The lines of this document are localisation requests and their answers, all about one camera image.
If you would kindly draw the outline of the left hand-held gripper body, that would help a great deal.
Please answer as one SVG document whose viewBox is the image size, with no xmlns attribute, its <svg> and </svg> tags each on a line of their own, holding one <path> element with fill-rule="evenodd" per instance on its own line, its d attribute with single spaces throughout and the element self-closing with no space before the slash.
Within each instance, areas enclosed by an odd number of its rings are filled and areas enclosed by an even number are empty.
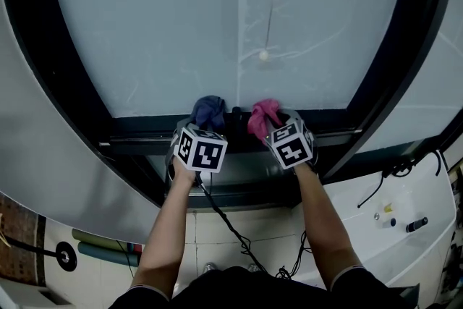
<svg viewBox="0 0 463 309">
<path fill-rule="evenodd" d="M 224 135 L 210 130 L 175 129 L 166 154 L 166 178 L 174 178 L 173 158 L 190 171 L 219 173 L 224 161 L 228 142 Z"/>
</svg>

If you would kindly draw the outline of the blue cleaning cloth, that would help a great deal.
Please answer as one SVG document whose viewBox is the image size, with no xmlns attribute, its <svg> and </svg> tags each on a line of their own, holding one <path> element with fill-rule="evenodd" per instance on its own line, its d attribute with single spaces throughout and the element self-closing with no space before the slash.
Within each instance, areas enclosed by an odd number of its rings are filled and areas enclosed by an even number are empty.
<svg viewBox="0 0 463 309">
<path fill-rule="evenodd" d="M 225 129 L 225 100 L 218 96 L 204 96 L 197 100 L 190 121 L 201 130 L 220 131 Z"/>
</svg>

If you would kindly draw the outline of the person's right forearm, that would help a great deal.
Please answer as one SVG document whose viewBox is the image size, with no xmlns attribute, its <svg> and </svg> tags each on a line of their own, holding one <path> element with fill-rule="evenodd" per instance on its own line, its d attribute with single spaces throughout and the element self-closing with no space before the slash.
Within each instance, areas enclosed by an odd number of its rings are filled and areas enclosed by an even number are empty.
<svg viewBox="0 0 463 309">
<path fill-rule="evenodd" d="M 324 190 L 318 175 L 307 165 L 294 168 L 300 185 L 307 241 L 326 288 L 337 293 L 353 293 L 355 273 L 364 269 L 349 235 Z"/>
</svg>

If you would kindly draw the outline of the person's black shirt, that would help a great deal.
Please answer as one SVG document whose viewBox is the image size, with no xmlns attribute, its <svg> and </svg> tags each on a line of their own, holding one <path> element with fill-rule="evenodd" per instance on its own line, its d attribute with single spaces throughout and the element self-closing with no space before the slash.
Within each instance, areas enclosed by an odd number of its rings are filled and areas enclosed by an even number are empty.
<svg viewBox="0 0 463 309">
<path fill-rule="evenodd" d="M 365 268 L 344 271 L 325 290 L 243 267 L 209 271 L 168 300 L 147 286 L 128 289 L 109 309 L 414 309 Z"/>
</svg>

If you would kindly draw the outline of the narrow frosted window pane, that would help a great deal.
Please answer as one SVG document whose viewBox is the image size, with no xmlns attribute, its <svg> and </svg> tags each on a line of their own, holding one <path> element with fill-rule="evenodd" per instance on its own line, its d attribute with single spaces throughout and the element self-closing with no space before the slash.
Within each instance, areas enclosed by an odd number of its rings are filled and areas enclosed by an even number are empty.
<svg viewBox="0 0 463 309">
<path fill-rule="evenodd" d="M 443 22 L 412 84 L 359 153 L 439 135 L 463 109 L 463 0 L 449 0 Z"/>
</svg>

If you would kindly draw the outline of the black cylinder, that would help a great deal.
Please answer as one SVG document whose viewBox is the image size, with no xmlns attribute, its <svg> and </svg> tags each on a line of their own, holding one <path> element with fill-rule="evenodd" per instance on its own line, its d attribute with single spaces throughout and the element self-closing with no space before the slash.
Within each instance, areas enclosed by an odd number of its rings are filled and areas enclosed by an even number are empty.
<svg viewBox="0 0 463 309">
<path fill-rule="evenodd" d="M 428 218 L 423 217 L 421 219 L 418 219 L 416 221 L 413 221 L 406 225 L 406 233 L 412 233 L 420 229 L 421 227 L 425 226 L 428 223 Z"/>
</svg>

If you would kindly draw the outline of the dry plant stalks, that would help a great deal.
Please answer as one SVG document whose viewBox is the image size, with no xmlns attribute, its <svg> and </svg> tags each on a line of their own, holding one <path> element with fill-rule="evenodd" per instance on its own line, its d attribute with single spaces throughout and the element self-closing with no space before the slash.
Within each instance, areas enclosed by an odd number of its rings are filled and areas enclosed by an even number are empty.
<svg viewBox="0 0 463 309">
<path fill-rule="evenodd" d="M 11 247 L 11 245 L 9 244 L 6 236 L 4 235 L 4 233 L 2 232 L 1 230 L 1 220 L 2 220 L 2 216 L 3 214 L 0 213 L 0 241 L 3 242 L 7 247 Z"/>
</svg>

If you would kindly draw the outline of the person's left forearm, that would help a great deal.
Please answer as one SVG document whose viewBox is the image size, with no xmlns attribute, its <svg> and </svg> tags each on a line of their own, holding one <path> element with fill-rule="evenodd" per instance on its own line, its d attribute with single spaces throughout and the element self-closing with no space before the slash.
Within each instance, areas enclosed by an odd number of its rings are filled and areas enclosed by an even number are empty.
<svg viewBox="0 0 463 309">
<path fill-rule="evenodd" d="M 150 232 L 132 284 L 155 288 L 171 298 L 185 246 L 187 204 L 195 173 L 173 159 L 170 191 Z"/>
</svg>

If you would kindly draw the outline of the black round stand base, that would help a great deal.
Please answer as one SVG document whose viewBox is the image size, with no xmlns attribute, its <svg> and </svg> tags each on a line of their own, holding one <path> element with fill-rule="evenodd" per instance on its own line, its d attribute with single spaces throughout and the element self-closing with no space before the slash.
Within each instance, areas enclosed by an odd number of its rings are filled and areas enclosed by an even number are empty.
<svg viewBox="0 0 463 309">
<path fill-rule="evenodd" d="M 60 267 L 67 272 L 73 272 L 77 268 L 75 250 L 68 242 L 59 242 L 56 245 L 56 260 Z"/>
</svg>

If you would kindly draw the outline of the black window frame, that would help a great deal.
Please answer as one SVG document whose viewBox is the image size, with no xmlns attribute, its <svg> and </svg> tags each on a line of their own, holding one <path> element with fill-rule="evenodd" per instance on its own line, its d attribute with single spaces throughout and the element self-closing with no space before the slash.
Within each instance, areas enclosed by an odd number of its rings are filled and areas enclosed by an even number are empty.
<svg viewBox="0 0 463 309">
<path fill-rule="evenodd" d="M 98 149 L 98 135 L 113 117 L 85 71 L 65 25 L 58 0 L 5 0 L 26 62 L 40 86 L 72 129 L 120 176 Z M 384 170 L 411 168 L 428 153 L 447 150 L 463 134 L 463 109 L 439 135 L 387 149 L 359 153 L 397 106 L 428 56 L 448 0 L 399 0 L 392 24 L 360 88 L 345 108 L 362 129 L 357 141 L 324 182 L 340 182 Z"/>
</svg>

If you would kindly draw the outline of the dark green rolled mat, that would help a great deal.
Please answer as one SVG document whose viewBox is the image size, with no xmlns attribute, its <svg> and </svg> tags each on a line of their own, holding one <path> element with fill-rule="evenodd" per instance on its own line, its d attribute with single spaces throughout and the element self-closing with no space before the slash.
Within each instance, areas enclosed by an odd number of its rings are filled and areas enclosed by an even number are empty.
<svg viewBox="0 0 463 309">
<path fill-rule="evenodd" d="M 91 258 L 97 258 L 102 261 L 116 263 L 125 266 L 138 267 L 139 255 L 125 252 L 121 249 L 112 250 L 104 247 L 79 242 L 77 244 L 78 251 Z"/>
</svg>

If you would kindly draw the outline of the large frosted window pane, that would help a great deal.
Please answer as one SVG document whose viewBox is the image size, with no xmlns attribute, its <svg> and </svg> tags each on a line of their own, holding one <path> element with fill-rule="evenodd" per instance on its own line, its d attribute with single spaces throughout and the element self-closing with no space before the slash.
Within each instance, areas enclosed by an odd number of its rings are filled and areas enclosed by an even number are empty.
<svg viewBox="0 0 463 309">
<path fill-rule="evenodd" d="M 188 114 L 203 96 L 250 108 L 344 109 L 397 0 L 59 0 L 111 115 Z M 267 61 L 259 53 L 269 53 Z"/>
</svg>

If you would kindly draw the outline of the pink cleaning cloth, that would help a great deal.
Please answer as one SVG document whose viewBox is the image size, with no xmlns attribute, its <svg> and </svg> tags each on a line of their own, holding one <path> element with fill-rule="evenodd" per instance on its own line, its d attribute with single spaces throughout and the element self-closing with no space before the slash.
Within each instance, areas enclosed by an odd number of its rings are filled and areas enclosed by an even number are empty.
<svg viewBox="0 0 463 309">
<path fill-rule="evenodd" d="M 254 135 L 262 144 L 265 144 L 265 138 L 268 135 L 267 119 L 278 127 L 283 125 L 277 115 L 278 110 L 279 102 L 272 98 L 255 103 L 247 122 L 247 132 Z"/>
</svg>

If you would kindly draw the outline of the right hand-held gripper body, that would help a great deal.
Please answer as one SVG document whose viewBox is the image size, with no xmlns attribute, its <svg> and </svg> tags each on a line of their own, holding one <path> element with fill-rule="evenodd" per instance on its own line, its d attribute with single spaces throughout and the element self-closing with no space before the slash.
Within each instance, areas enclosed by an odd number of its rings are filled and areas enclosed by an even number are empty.
<svg viewBox="0 0 463 309">
<path fill-rule="evenodd" d="M 266 135 L 266 145 L 284 170 L 303 163 L 314 165 L 318 160 L 315 137 L 303 120 L 289 120 L 288 124 L 274 129 Z"/>
</svg>

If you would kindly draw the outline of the light green rolled mat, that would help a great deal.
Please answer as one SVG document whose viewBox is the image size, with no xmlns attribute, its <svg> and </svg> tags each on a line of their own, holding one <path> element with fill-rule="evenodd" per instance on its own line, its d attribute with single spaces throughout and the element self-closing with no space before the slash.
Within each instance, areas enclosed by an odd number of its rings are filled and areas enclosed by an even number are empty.
<svg viewBox="0 0 463 309">
<path fill-rule="evenodd" d="M 118 240 L 100 237 L 98 235 L 90 234 L 79 229 L 72 229 L 72 237 L 77 241 L 95 245 L 97 247 L 129 252 L 126 242 L 120 242 Z"/>
</svg>

